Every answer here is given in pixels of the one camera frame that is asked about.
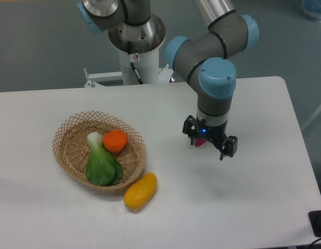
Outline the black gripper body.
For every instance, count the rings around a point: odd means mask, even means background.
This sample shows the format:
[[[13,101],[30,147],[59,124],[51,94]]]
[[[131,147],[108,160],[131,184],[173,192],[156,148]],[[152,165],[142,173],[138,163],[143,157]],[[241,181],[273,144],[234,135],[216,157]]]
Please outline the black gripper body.
[[[204,121],[196,119],[196,132],[197,138],[203,138],[206,141],[212,143],[216,148],[220,147],[226,136],[226,125],[228,121],[225,121],[219,126],[208,126]]]

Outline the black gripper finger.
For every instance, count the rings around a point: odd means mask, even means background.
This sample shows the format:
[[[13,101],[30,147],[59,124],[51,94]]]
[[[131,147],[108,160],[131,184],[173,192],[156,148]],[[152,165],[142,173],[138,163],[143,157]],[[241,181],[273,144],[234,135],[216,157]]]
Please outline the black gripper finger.
[[[225,136],[223,142],[220,144],[220,160],[224,157],[233,157],[237,151],[238,137],[236,136]]]
[[[190,144],[195,145],[197,139],[197,132],[196,132],[196,119],[189,115],[187,119],[184,121],[182,132],[186,134],[190,139]]]

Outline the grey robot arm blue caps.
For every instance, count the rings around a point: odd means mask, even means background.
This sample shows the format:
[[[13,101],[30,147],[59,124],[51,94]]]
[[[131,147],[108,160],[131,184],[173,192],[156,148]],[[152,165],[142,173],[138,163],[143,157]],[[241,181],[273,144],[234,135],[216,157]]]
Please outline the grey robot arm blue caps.
[[[196,116],[183,133],[191,143],[212,143],[221,157],[233,157],[237,137],[225,133],[237,72],[229,57],[253,46],[259,38],[256,21],[239,15],[231,1],[196,1],[208,33],[191,40],[173,38],[165,49],[168,66],[196,93]],[[150,1],[79,1],[77,7],[93,33],[107,32],[117,50],[125,85],[159,81],[159,48],[166,37],[162,20]]]

